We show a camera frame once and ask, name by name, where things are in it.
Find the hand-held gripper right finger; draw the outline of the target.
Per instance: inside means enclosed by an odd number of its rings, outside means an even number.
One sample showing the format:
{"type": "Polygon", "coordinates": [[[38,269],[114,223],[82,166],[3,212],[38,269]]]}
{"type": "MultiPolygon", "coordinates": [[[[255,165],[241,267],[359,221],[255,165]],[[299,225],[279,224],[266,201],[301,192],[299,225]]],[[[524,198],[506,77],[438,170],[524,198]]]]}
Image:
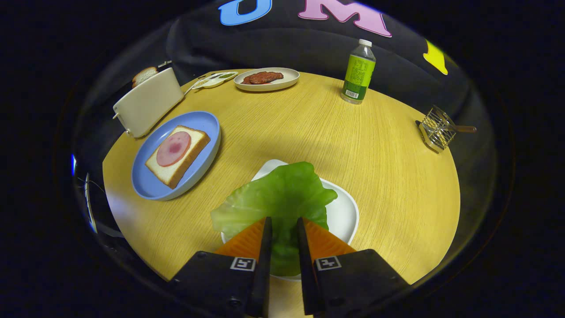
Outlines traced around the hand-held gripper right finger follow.
{"type": "Polygon", "coordinates": [[[309,219],[298,219],[297,235],[307,315],[369,316],[410,287],[375,250],[357,251],[309,219]]]}

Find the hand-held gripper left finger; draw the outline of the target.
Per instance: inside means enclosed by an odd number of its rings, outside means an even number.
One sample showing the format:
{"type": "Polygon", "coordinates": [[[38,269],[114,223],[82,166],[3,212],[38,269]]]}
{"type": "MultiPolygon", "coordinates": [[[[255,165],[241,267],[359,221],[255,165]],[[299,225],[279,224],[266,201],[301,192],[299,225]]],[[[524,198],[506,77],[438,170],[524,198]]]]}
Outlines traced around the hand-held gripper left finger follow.
{"type": "Polygon", "coordinates": [[[271,242],[272,220],[264,217],[215,252],[196,252],[171,279],[171,289],[206,318],[266,318],[271,242]]]}

